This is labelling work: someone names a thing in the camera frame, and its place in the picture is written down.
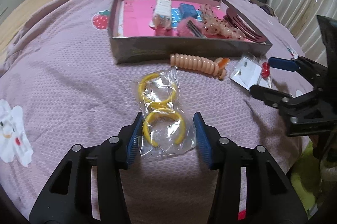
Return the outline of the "bagged yellow hoop earrings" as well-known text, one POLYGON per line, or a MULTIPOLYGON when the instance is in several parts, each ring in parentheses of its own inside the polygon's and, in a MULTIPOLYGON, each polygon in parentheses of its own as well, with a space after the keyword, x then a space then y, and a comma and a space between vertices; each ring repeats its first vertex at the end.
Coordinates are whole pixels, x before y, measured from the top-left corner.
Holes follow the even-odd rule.
POLYGON ((179 156, 196 147, 195 126, 183 104, 175 66, 142 75, 131 86, 142 112, 138 147, 144 159, 179 156))

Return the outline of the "maroon large hair clip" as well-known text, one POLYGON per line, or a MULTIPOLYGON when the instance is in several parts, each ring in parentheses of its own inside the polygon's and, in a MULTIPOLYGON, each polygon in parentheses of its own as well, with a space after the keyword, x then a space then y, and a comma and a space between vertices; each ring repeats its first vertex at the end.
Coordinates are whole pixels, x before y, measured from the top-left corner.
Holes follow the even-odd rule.
POLYGON ((239 29, 247 39, 255 43, 264 43, 267 38, 253 30, 249 25, 247 25, 244 20, 242 20, 237 12, 232 8, 227 8, 226 15, 224 19, 234 28, 239 29))

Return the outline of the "red cherry earrings card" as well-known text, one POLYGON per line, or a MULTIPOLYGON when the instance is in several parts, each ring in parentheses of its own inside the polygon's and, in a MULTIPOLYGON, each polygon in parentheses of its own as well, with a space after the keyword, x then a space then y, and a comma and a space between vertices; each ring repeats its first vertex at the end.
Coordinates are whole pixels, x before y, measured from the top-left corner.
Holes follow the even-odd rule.
POLYGON ((270 65, 268 62, 262 63, 261 76, 259 79, 259 85, 266 88, 272 88, 273 83, 270 74, 270 65))

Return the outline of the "white earring card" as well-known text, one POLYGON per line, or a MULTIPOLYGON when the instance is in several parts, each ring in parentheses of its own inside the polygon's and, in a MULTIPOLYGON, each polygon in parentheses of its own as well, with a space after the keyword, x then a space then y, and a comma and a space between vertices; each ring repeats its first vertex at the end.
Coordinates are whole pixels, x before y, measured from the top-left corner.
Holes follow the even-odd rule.
POLYGON ((251 54, 244 54, 233 68, 230 79, 249 91, 251 86, 257 84, 261 71, 259 59, 251 54))

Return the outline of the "pink fuzzy hair clip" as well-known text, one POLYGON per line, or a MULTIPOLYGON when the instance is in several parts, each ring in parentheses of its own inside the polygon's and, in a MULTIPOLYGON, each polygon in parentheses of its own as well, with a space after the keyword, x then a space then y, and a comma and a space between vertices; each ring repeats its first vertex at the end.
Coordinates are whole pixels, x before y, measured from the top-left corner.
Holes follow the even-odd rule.
POLYGON ((188 26, 188 22, 191 21, 193 25, 198 29, 202 36, 205 35, 205 31, 203 29, 203 24, 199 22, 197 19, 188 17, 182 19, 177 25, 177 36, 179 37, 195 37, 195 34, 188 26))

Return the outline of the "white comb hair clip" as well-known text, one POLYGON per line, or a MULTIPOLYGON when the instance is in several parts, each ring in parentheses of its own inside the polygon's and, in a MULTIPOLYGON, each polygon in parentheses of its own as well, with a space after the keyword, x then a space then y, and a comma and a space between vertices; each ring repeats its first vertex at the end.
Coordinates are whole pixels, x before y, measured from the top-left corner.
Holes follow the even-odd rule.
POLYGON ((153 29, 172 29, 172 0, 156 0, 152 18, 148 25, 153 29))

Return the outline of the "shallow dark cardboard box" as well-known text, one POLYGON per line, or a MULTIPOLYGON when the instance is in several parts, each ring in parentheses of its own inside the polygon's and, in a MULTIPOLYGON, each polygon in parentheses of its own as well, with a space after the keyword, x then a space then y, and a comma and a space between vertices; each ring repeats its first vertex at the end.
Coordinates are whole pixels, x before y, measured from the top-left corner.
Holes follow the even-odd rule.
POLYGON ((107 24, 116 63, 200 57, 259 57, 272 43, 228 0, 113 0, 107 24))

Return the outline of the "pink book in box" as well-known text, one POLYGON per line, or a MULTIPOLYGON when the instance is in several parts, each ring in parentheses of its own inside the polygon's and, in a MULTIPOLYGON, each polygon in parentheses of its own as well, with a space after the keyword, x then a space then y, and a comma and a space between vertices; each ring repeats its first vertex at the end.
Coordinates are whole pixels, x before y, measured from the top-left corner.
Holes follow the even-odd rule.
POLYGON ((171 0, 125 0, 118 19, 119 37, 220 38, 252 42, 209 4, 171 0))

